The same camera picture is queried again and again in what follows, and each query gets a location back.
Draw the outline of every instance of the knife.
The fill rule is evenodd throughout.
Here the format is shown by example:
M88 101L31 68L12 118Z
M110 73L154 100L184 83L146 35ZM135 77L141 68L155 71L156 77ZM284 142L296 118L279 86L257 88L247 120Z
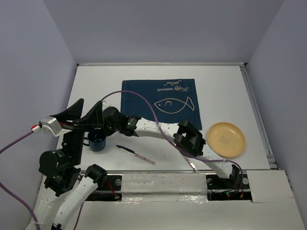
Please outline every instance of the knife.
M141 159L144 160L144 161L147 161L147 162L149 162L149 163L151 163L151 164L155 164L154 161L152 161L152 160L150 160L150 159L148 159L148 158L146 158L146 157L144 157L144 156L142 156L142 155L136 153L135 151L133 151L133 150L131 150L131 149L128 149L128 148L126 148L126 147L124 147L124 146L121 146L121 145L115 145L115 146L116 146L117 148L120 148L121 150L123 150L123 151L125 151L125 152L128 152L128 153L130 153L130 154L132 154L132 155L134 155L134 156L136 156L136 157L138 157L138 158L141 158Z
M189 163L189 165L191 166L191 168L193 169L194 172L197 172L198 169L196 168L196 166L190 161L189 158L183 156L183 158L187 161L187 163Z

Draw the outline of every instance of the fish drawing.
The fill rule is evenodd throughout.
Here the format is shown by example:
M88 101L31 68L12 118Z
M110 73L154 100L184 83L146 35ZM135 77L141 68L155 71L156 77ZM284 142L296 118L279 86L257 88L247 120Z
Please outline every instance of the fish drawing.
M195 109L193 101L189 97L187 97L185 102L176 98L166 98L158 102L155 102L154 105L157 107L158 110L166 114L179 113L186 106L188 106L192 111L194 111Z

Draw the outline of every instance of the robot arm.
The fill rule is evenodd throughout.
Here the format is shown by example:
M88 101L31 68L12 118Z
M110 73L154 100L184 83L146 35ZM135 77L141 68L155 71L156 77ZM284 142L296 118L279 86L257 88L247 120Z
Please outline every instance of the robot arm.
M43 130L54 137L64 135L62 149L46 151L39 160L39 171L47 177L42 199L34 210L41 230L65 229L67 222L85 199L106 182L107 172L98 165L92 165L65 200L80 174L80 169L75 166L81 162L84 133L95 128L103 129L107 137L117 131L128 137L164 139L166 136L179 147L178 150L184 150L193 158L203 156L207 160L223 160L206 145L202 134L188 121L179 124L160 123L164 133L162 135L156 122L137 116L127 117L109 105L103 110L101 101L81 118L83 102L84 100L80 99L64 112L46 117L35 128L35 133ZM236 182L239 170L230 162L204 163L220 178ZM36 229L33 220L26 229Z
M220 160L216 162L204 162L215 171L218 177L231 179L236 183L239 169L230 162L222 161L223 158L216 154L202 138L199 132L189 121L179 124L159 123L162 135L157 123L138 116L126 117L117 108L108 107L103 111L105 126L104 131L107 136L118 131L126 136L153 137L173 141L178 147L197 158L203 156L206 160Z

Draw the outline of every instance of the cable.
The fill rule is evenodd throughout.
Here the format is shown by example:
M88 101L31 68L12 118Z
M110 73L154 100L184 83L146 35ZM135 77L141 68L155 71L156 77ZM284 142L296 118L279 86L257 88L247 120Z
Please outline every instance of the cable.
M13 141L12 143L8 144L7 146L5 146L4 148L2 148L0 150L0 154L3 153L5 150L7 150L9 147L13 146L14 144L18 143L19 141L21 141L22 139L25 139L27 136L31 135L33 133L33 131L30 131L26 134L24 134L23 136L21 136L20 138L16 139L15 141ZM10 191L7 187L5 187L1 182L0 182L0 187L10 196L12 196L13 198L15 198L16 200L18 200L23 206L26 207L26 209L30 212L33 220L38 223L37 218L33 212L33 210L31 209L31 207L24 201L22 200L18 195L16 195L15 193L13 193L12 191ZM35 224L37 230L40 230L40 227L38 224Z
M112 187L110 181L107 182L107 186L109 186L109 188L111 189L111 191L112 191L112 193L113 193L113 196L114 196L114 199L120 198L120 197L114 192L114 189L113 189L113 187Z
M242 198L244 196L244 188L242 187L242 193L240 195L240 198Z
M78 213L78 217L77 217L75 226L73 227L73 230L76 230L76 228L77 228L77 225L78 225L78 223L79 223L79 219L80 219L80 215L81 215L81 211L82 211L83 205L84 205L84 202L83 202L83 203L81 204L81 206L80 206L79 213Z
M156 116L156 114L155 114L155 112L154 112L153 107L150 105L150 103L148 102L148 100L146 100L142 95L140 95L140 94L138 94L138 93L136 93L136 92L128 91L128 90L119 90L119 91L115 91L115 92L109 93L108 95L104 96L104 97L101 99L101 101L104 101L107 97L109 97L109 96L111 96L111 95L113 95L113 94L115 94L115 93L119 93L119 92L128 92L128 93L132 93L132 94L135 94L135 95L141 97L141 98L147 103L147 105L149 106L150 110L152 111L152 114L153 114L153 116L154 116L154 120L155 120L155 122L157 123L157 125L158 125L158 127L159 127L159 130L160 130L161 134L163 135L163 137L164 137L174 148L176 148L177 150L179 150L179 152L180 152L182 155L184 155L185 157L197 159L197 160L202 161L202 162L230 162L230 163L232 163L232 164L235 164L235 165L239 168L239 170L240 170L240 172L241 172L241 174L242 174L242 178L243 178L243 170L242 170L241 166L240 166L238 163L236 163L236 162L234 162L234 161L232 161L232 160L207 160L206 158L204 158L204 157L202 157L202 156L194 157L193 155L189 154L189 153L186 152L185 150L179 148L179 147L178 147L175 143L173 143L171 140L169 140L168 137L165 135L165 133L163 132L163 130L162 130L161 127L160 127L160 124L159 124L159 122L158 122L158 118L157 118L157 116ZM240 187L234 192L234 195L237 194L237 193L240 191L240 189L242 188L242 184L243 184L243 182L240 184Z
M231 192L231 191L233 191L233 190L236 189L236 184L235 184L233 181L230 181L230 182L233 184L234 188L229 189L229 190L224 190L224 191L222 191L222 192L220 192L220 193L228 193L228 192ZM218 192L212 191L211 189L208 189L208 190L209 190L210 192L212 192L212 193L218 193Z
M30 131L30 132L24 134L23 136L19 137L18 139L16 139L12 143L8 144L7 146L5 146L3 149L0 150L0 154L3 153L5 150L7 150L9 147L11 147L14 144L18 143L19 141L21 141L22 139L25 139L27 136L31 135L32 133L33 133L33 131Z

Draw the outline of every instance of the red wire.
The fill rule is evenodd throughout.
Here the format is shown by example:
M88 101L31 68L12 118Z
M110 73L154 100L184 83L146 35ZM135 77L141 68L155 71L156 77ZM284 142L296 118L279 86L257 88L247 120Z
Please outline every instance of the red wire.
M243 189L243 185L242 185L242 193L240 195L241 198L243 197L243 194L244 194L244 189Z
M111 182L110 182L110 181L108 181L108 182L107 182L107 185L108 185L108 186L109 186L109 188L111 189L111 191L112 191L113 195L114 195L114 196L117 196L117 194L114 192L114 189L113 189L113 187L112 187L112 185L111 185Z

